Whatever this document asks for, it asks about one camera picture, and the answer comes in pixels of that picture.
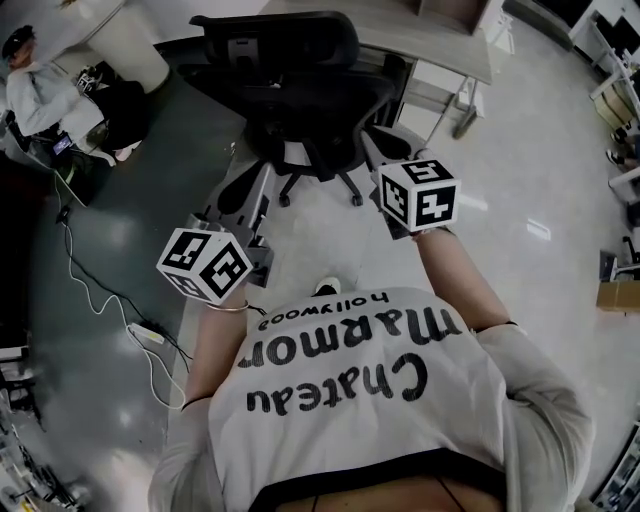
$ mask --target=white jacket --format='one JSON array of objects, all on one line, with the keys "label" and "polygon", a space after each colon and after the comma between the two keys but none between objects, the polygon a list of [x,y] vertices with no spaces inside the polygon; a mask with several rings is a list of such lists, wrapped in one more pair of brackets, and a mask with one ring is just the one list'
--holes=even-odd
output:
[{"label": "white jacket", "polygon": [[95,103],[48,65],[34,63],[7,78],[7,106],[20,131],[34,135],[60,123],[76,142],[104,120]]}]

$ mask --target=black pants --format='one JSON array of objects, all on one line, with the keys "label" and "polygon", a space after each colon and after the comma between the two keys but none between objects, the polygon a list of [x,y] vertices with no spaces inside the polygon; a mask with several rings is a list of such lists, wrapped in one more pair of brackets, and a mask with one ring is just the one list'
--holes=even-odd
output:
[{"label": "black pants", "polygon": [[138,82],[117,82],[87,94],[108,121],[104,151],[123,149],[145,138],[149,129],[147,98]]}]

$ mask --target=bracelet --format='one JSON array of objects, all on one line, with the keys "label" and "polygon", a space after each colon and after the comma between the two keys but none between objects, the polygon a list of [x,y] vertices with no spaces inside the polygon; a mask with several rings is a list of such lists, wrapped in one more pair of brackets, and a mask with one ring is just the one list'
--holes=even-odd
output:
[{"label": "bracelet", "polygon": [[414,233],[411,233],[411,240],[413,240],[414,242],[417,242],[418,237],[420,237],[420,235],[426,235],[427,233],[431,233],[436,229],[446,231],[447,233],[450,233],[455,236],[454,232],[451,231],[447,226],[438,226],[437,228],[428,228],[428,229],[423,229],[422,231],[415,231]]},{"label": "bracelet", "polygon": [[220,306],[214,306],[213,304],[209,304],[208,302],[205,302],[205,305],[208,308],[213,309],[214,311],[222,311],[223,313],[242,313],[243,311],[249,309],[249,301],[246,300],[244,301],[244,306],[239,308],[223,308]]}]

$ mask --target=cardboard box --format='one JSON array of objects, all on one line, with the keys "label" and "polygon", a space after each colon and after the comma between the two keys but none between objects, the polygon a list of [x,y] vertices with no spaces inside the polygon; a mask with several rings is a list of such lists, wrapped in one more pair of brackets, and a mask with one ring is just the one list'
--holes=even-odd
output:
[{"label": "cardboard box", "polygon": [[640,313],[640,281],[600,283],[596,306],[603,311]]},{"label": "cardboard box", "polygon": [[593,104],[596,107],[596,112],[600,115],[602,119],[604,119],[607,124],[617,130],[623,124],[622,120],[618,117],[618,115],[611,109],[607,102],[604,99],[604,96],[601,94],[595,100],[593,100]]},{"label": "cardboard box", "polygon": [[629,94],[627,93],[627,89],[625,87],[625,83],[624,82],[615,82],[612,87],[613,87],[614,91],[616,91],[616,93],[618,93],[618,96],[620,96],[620,99],[622,99],[622,101],[624,101],[624,104],[627,106],[627,108],[633,114],[633,102],[631,101],[631,98],[629,98]]},{"label": "cardboard box", "polygon": [[609,105],[609,108],[616,113],[616,116],[622,120],[623,124],[633,119],[633,112],[625,101],[626,95],[623,89],[616,87],[616,84],[614,84],[605,90],[603,95],[604,101]]}]

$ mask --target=white tiled floor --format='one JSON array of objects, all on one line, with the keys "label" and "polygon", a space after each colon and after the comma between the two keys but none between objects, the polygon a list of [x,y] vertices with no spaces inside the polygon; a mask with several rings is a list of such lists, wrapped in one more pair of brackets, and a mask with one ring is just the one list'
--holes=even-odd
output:
[{"label": "white tiled floor", "polygon": [[[456,233],[514,320],[593,401],[589,494],[624,445],[639,399],[640,318],[594,305],[599,251],[620,252],[627,231],[607,187],[617,172],[604,157],[608,129],[588,96],[596,79],[576,55],[518,21],[514,37],[516,56],[485,94],[487,119],[460,141],[442,126],[431,148],[462,179]],[[351,174],[368,195],[367,171]],[[255,304],[295,301],[328,274],[347,289],[429,289],[412,242],[392,242],[374,205],[352,207],[340,181],[303,178],[291,199],[270,213],[276,262],[269,288],[252,289]],[[186,346],[197,311],[185,311]]]}]

